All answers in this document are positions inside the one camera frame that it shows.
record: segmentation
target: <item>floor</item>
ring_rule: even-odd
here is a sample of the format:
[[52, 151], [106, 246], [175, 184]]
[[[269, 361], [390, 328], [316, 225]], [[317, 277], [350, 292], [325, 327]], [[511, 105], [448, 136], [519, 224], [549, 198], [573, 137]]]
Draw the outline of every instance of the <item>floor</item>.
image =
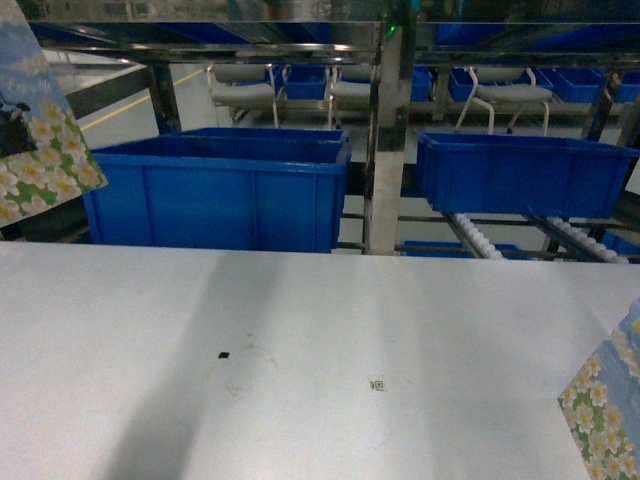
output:
[[[183, 130], [215, 126], [215, 110], [209, 100], [206, 73], [201, 65], [172, 66], [175, 82], [176, 98]], [[231, 120], [225, 108], [218, 111], [220, 125], [230, 126]], [[281, 112], [281, 124], [292, 128], [324, 128], [326, 116], [322, 113]], [[412, 117], [407, 135], [407, 162], [415, 163], [415, 132], [452, 132], [452, 122], [457, 119], [446, 119], [433, 123], [426, 116]], [[486, 132], [486, 116], [468, 116], [463, 129], [469, 133]], [[498, 117], [496, 132], [506, 131], [508, 117]], [[542, 118], [525, 117], [516, 125], [516, 134], [539, 135]], [[553, 136], [579, 138], [582, 131], [582, 119], [569, 117], [553, 117], [550, 134]], [[85, 139], [91, 147], [119, 143], [128, 140], [153, 137], [158, 134], [154, 121], [153, 109], [148, 92], [115, 103], [107, 109], [98, 111], [79, 121]], [[240, 127], [260, 126], [273, 128], [270, 112], [251, 112], [239, 124]], [[346, 116], [343, 128], [349, 131], [353, 146], [354, 162], [364, 162], [366, 152], [367, 119], [365, 114]], [[614, 144], [620, 134], [620, 128], [611, 124], [605, 129], [602, 141]], [[629, 189], [640, 192], [640, 172], [636, 172]], [[362, 197], [348, 196], [345, 202], [345, 213], [361, 214]], [[433, 211], [424, 199], [402, 198], [400, 214], [407, 216], [430, 216]], [[496, 218], [517, 218], [505, 215]], [[481, 231], [492, 243], [515, 244], [521, 249], [536, 250], [543, 246], [544, 235], [532, 227], [482, 226]], [[341, 242], [360, 242], [362, 240], [362, 221], [342, 219]], [[396, 243], [406, 240], [456, 241], [456, 237], [445, 224], [421, 222], [400, 222]], [[358, 254], [358, 250], [338, 249], [334, 253]]]

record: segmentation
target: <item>box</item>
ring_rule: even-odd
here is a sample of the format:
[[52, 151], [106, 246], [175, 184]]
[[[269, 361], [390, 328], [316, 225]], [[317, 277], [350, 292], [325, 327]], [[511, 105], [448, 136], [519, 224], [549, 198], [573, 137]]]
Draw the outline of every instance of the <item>box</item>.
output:
[[616, 102], [634, 102], [640, 94], [640, 72], [627, 72], [616, 95]]
[[[403, 245], [411, 246], [411, 247], [433, 247], [433, 248], [463, 248], [460, 242], [426, 242], [421, 240], [405, 240], [402, 242]], [[494, 245], [496, 250], [503, 251], [513, 251], [520, 250], [517, 245], [512, 245], [510, 243], [496, 243]], [[470, 253], [456, 253], [456, 252], [418, 252], [418, 251], [407, 251], [402, 252], [404, 256], [407, 257], [430, 257], [430, 258], [473, 258]]]
[[84, 197], [94, 243], [329, 253], [350, 144], [163, 136], [95, 151], [110, 185]]
[[426, 102], [429, 100], [433, 77], [426, 67], [416, 67], [413, 71], [413, 82], [411, 84], [411, 101]]
[[327, 76], [322, 65], [294, 65], [285, 81], [289, 100], [322, 100]]
[[[496, 83], [485, 83], [483, 85], [497, 85]], [[449, 76], [449, 93], [454, 102], [466, 102], [473, 89], [471, 75], [462, 68], [452, 68]]]
[[603, 243], [608, 249], [615, 250], [621, 255], [640, 255], [640, 245], [628, 242], [615, 233], [606, 232], [600, 243]]
[[569, 103], [593, 102], [602, 82], [602, 76], [595, 70], [559, 68], [544, 73], [551, 78], [555, 94]]
[[[540, 70], [539, 68], [532, 68], [531, 69], [533, 71], [533, 75], [536, 77], [536, 86], [537, 87], [542, 87], [542, 88], [546, 88], [547, 90], [553, 90], [553, 83], [551, 82], [551, 80], [543, 73], [542, 70]], [[523, 72], [522, 76], [516, 80], [513, 83], [524, 83], [524, 84], [531, 84], [531, 79], [529, 78], [529, 75], [527, 74], [527, 72]]]
[[609, 218], [639, 154], [567, 138], [422, 133], [416, 171], [440, 212]]
[[637, 478], [640, 300], [558, 398], [593, 480]]
[[328, 142], [348, 142], [349, 133], [345, 130], [315, 130], [297, 128], [240, 128], [206, 127], [184, 132], [172, 133], [172, 136], [225, 137], [225, 138], [265, 138], [271, 140], [309, 140]]

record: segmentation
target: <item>white flower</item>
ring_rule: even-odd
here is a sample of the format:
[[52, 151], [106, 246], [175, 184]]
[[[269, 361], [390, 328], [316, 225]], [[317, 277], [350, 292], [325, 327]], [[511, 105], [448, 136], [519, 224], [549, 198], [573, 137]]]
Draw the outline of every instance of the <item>white flower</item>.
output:
[[569, 385], [562, 392], [562, 408], [573, 408], [573, 401], [576, 399], [577, 392], [573, 386]]
[[578, 393], [587, 393], [591, 388], [591, 377], [586, 368], [580, 369], [575, 379], [576, 390]]
[[18, 176], [18, 180], [27, 185], [44, 188], [49, 180], [44, 165], [36, 162], [28, 153], [16, 156], [18, 158], [9, 163], [9, 169]]
[[98, 171], [87, 160], [74, 163], [71, 170], [78, 174], [78, 180], [82, 185], [88, 187], [97, 187], [100, 185], [100, 177]]
[[573, 430], [576, 428], [576, 412], [572, 408], [567, 408], [564, 410], [564, 418], [567, 420], [567, 425], [569, 428]]
[[587, 443], [589, 444], [589, 453], [591, 454], [591, 457], [602, 461], [604, 454], [607, 451], [607, 445], [602, 433], [592, 430]]
[[0, 198], [6, 197], [7, 193], [18, 195], [20, 192], [16, 188], [18, 177], [7, 170], [4, 163], [0, 163]]
[[597, 377], [598, 372], [602, 368], [602, 364], [600, 363], [600, 357], [598, 355], [592, 355], [587, 363], [584, 365], [585, 370], [591, 377]]
[[590, 396], [594, 407], [603, 407], [609, 399], [607, 386], [596, 380], [591, 386]]
[[51, 145], [51, 140], [55, 137], [51, 125], [38, 117], [33, 117], [29, 122], [29, 131], [38, 145]]
[[25, 202], [22, 204], [22, 209], [31, 215], [42, 213], [45, 210], [48, 210], [50, 207], [51, 205], [49, 205], [37, 195], [33, 197], [30, 202]]
[[47, 188], [56, 193], [56, 204], [79, 197], [82, 191], [75, 178], [67, 175], [61, 168], [56, 168], [49, 179]]
[[636, 459], [633, 458], [628, 453], [623, 453], [618, 457], [620, 461], [620, 471], [624, 473], [627, 477], [631, 477], [635, 475], [636, 472]]
[[622, 443], [619, 433], [616, 430], [605, 430], [602, 432], [602, 436], [604, 437], [604, 443], [607, 445], [607, 450], [610, 450], [611, 453], [616, 453]]
[[587, 467], [587, 472], [593, 480], [605, 480], [607, 478], [607, 471], [602, 467], [600, 459], [591, 458], [589, 461], [584, 461]]
[[582, 433], [590, 433], [593, 429], [593, 410], [587, 405], [578, 405], [576, 408], [576, 423]]
[[40, 147], [37, 155], [40, 157], [40, 162], [45, 167], [55, 168], [62, 165], [60, 153], [51, 147]]
[[65, 130], [58, 134], [58, 140], [60, 141], [60, 150], [65, 155], [71, 155], [74, 160], [79, 161], [85, 154], [85, 146], [82, 143], [82, 138], [77, 133]]
[[629, 437], [624, 437], [622, 443], [624, 444], [624, 450], [626, 452], [633, 452], [633, 449], [636, 448], [636, 446], [631, 443], [631, 440], [629, 440]]
[[576, 442], [578, 450], [582, 452], [582, 450], [584, 450], [584, 442], [580, 440], [580, 435], [578, 432], [571, 432], [571, 435], [573, 436], [573, 441]]
[[618, 457], [609, 455], [605, 458], [604, 468], [607, 470], [607, 475], [611, 480], [618, 480], [620, 478], [620, 461]]
[[20, 207], [16, 202], [0, 198], [0, 225], [9, 225], [20, 220]]
[[49, 62], [44, 55], [34, 55], [33, 58], [25, 58], [11, 67], [13, 70], [22, 72], [30, 77], [49, 73]]
[[620, 425], [622, 424], [622, 413], [617, 407], [612, 405], [607, 405], [604, 407], [604, 411], [602, 412], [602, 416], [604, 417], [604, 428], [605, 430], [613, 430], [615, 432], [620, 430]]
[[40, 109], [44, 118], [53, 125], [61, 125], [66, 120], [62, 107], [49, 98], [42, 100]]

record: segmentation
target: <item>flower pattern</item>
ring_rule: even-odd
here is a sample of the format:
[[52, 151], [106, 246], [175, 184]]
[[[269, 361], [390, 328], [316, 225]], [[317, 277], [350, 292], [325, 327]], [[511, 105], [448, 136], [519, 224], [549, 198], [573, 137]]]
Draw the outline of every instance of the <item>flower pattern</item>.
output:
[[82, 194], [76, 179], [67, 175], [61, 168], [53, 171], [47, 188], [56, 194], [56, 203], [66, 202]]
[[51, 208], [47, 202], [45, 202], [41, 197], [35, 196], [31, 199], [30, 202], [25, 202], [22, 204], [22, 210], [27, 212], [30, 215], [36, 215], [38, 213], [42, 213], [45, 210]]
[[15, 160], [9, 162], [9, 169], [18, 176], [18, 181], [44, 188], [49, 181], [45, 166], [36, 162], [28, 153], [14, 157]]
[[0, 163], [0, 197], [5, 197], [8, 193], [18, 195], [18, 177], [7, 170], [7, 166]]
[[[626, 334], [614, 330], [611, 344], [632, 375], [638, 355]], [[562, 392], [558, 403], [592, 480], [638, 480], [635, 446], [624, 429], [622, 412], [609, 403], [609, 377], [599, 379], [602, 371], [601, 357], [592, 355]]]
[[56, 136], [56, 134], [53, 133], [51, 125], [40, 120], [38, 117], [31, 119], [31, 122], [29, 122], [29, 130], [38, 146], [50, 145], [51, 140]]
[[0, 227], [4, 227], [101, 187], [106, 178], [13, 0], [0, 0], [0, 34], [8, 48], [4, 94], [11, 102], [27, 105], [17, 108], [21, 103], [15, 103], [11, 111], [12, 119], [19, 119], [23, 127], [19, 148], [10, 148], [16, 152], [11, 154], [3, 148], [0, 154]]
[[0, 198], [0, 222], [8, 225], [20, 220], [20, 208], [12, 200]]

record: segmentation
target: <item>chair leg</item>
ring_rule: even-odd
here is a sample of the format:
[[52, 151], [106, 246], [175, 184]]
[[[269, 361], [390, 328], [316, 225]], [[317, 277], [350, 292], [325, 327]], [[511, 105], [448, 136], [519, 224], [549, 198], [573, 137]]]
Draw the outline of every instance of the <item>chair leg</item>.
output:
[[327, 114], [327, 130], [331, 130], [333, 123], [333, 95], [329, 95], [329, 113]]
[[544, 120], [542, 121], [542, 136], [547, 136], [547, 130], [549, 128], [549, 104], [547, 102], [542, 102], [544, 105]]
[[460, 127], [462, 127], [462, 122], [464, 120], [464, 117], [467, 116], [467, 111], [469, 110], [469, 106], [471, 105], [473, 96], [474, 96], [474, 92], [471, 92], [471, 95], [469, 95], [469, 98], [467, 98], [467, 102], [464, 104], [464, 107], [462, 108], [462, 112], [458, 117], [458, 123], [456, 123], [456, 128], [453, 129], [454, 133], [458, 133], [460, 131]]
[[518, 117], [522, 113], [522, 109], [523, 108], [524, 108], [524, 104], [520, 105], [520, 108], [518, 109], [518, 111], [513, 115], [513, 117], [511, 117], [511, 120], [509, 121], [509, 126], [507, 126], [507, 133], [508, 134], [512, 134], [513, 133], [513, 127], [516, 124], [516, 120], [518, 120]]
[[216, 127], [220, 127], [220, 114], [218, 113], [218, 104], [216, 101], [213, 101], [213, 113], [216, 117]]
[[491, 105], [489, 102], [485, 102], [484, 100], [481, 100], [477, 97], [474, 97], [473, 99], [474, 103], [477, 103], [478, 105], [483, 106], [484, 108], [486, 108], [487, 110], [489, 110], [489, 128], [487, 130], [487, 133], [489, 135], [493, 135], [493, 125], [495, 124], [496, 121], [496, 112], [493, 109], [493, 105]]
[[280, 123], [278, 122], [278, 106], [276, 105], [275, 99], [271, 102], [271, 108], [273, 110], [273, 124], [276, 128], [280, 128]]

